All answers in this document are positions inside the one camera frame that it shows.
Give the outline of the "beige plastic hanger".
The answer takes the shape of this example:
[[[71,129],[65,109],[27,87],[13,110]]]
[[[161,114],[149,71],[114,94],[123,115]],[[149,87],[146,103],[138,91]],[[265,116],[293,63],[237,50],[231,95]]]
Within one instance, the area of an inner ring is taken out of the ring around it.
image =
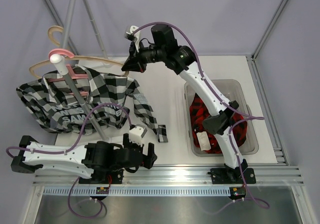
[[[61,27],[61,26],[58,26],[58,25],[53,25],[51,26],[48,30],[47,30],[47,36],[49,38],[49,40],[54,44],[56,45],[57,47],[60,45],[60,42],[57,41],[55,38],[54,38],[54,35],[53,33],[54,32],[60,32],[60,33],[63,33],[64,31],[64,28]],[[95,56],[85,56],[85,55],[75,55],[73,58],[70,58],[70,57],[66,57],[65,58],[67,61],[93,61],[93,62],[99,62],[99,63],[103,63],[104,65],[106,64],[110,64],[112,66],[118,66],[120,68],[123,67],[123,63],[119,62],[119,61],[114,61],[114,60],[110,60],[110,59],[106,59],[106,58],[103,58],[103,57],[95,57]],[[35,77],[36,79],[40,79],[41,77],[39,75],[37,75],[35,73],[36,69],[38,68],[41,68],[41,67],[44,67],[46,65],[50,64],[50,60],[47,59],[47,60],[43,60],[41,62],[38,62],[34,65],[32,65],[30,68],[29,68],[29,73]]]

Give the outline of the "pink plastic hanger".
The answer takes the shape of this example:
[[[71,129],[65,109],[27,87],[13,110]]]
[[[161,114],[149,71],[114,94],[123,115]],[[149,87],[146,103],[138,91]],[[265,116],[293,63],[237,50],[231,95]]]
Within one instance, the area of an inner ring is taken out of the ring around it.
[[[66,84],[68,84],[71,91],[76,90],[82,97],[86,97],[89,92],[85,90],[79,91],[76,87],[76,84],[74,83],[74,80],[88,79],[88,75],[77,74],[69,64],[66,64],[66,57],[73,58],[74,56],[75,55],[71,51],[63,48],[56,48],[51,50],[48,54],[49,61],[55,66],[61,77],[48,78],[47,82],[54,83],[64,81]]]

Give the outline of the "grey black plaid shirt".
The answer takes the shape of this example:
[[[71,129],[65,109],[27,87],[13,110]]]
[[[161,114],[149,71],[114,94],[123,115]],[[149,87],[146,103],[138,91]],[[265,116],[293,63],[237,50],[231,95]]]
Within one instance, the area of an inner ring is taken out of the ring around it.
[[[85,102],[91,108],[106,104],[93,113],[101,127],[121,129],[127,121],[126,115],[130,113],[125,102],[131,98],[135,116],[154,132],[158,142],[168,142],[166,126],[157,122],[152,107],[135,79],[78,65],[73,70],[87,75],[87,78],[74,81],[80,92],[86,92]],[[48,72],[41,79],[20,85],[16,93],[45,131],[55,134],[79,133],[86,113],[61,78],[57,71]]]

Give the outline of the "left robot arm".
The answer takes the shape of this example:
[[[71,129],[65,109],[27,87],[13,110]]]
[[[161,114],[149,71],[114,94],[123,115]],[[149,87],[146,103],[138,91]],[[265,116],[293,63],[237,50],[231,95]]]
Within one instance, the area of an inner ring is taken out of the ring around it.
[[[11,170],[33,174],[37,170],[58,171],[79,178],[79,184],[121,184],[124,171],[135,173],[140,167],[151,169],[158,159],[155,146],[133,143],[125,133],[122,144],[105,141],[77,145],[71,151],[65,146],[44,145],[24,135],[12,157]]]

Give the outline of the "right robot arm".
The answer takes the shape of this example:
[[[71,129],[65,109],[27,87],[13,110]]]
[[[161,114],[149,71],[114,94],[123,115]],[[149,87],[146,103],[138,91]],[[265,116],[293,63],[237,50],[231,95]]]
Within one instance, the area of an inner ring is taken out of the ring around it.
[[[140,39],[140,28],[134,25],[127,28],[124,36],[131,44],[122,71],[144,73],[147,64],[163,62],[168,69],[184,79],[208,110],[209,116],[202,125],[217,139],[224,157],[223,174],[229,181],[239,182],[248,166],[235,143],[232,131],[233,116],[239,104],[225,97],[208,78],[192,47],[178,44],[171,26],[157,23],[150,30],[153,42],[145,47]]]

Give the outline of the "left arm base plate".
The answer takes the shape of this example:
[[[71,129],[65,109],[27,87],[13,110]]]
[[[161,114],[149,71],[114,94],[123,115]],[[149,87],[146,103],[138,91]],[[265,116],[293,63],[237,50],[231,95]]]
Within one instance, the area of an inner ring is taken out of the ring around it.
[[[109,195],[111,184],[122,184],[123,176],[123,169],[109,172],[95,170],[89,179],[80,177],[78,183],[80,185],[98,185],[90,197],[102,201]]]

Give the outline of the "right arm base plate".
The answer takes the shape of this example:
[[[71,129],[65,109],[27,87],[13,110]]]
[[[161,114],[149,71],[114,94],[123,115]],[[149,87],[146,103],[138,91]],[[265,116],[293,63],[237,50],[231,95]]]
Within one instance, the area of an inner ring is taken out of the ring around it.
[[[246,168],[242,171],[239,169],[233,170],[226,167],[211,168],[207,172],[210,175],[212,184],[243,184],[243,177],[247,184],[256,184],[256,175],[253,168]]]

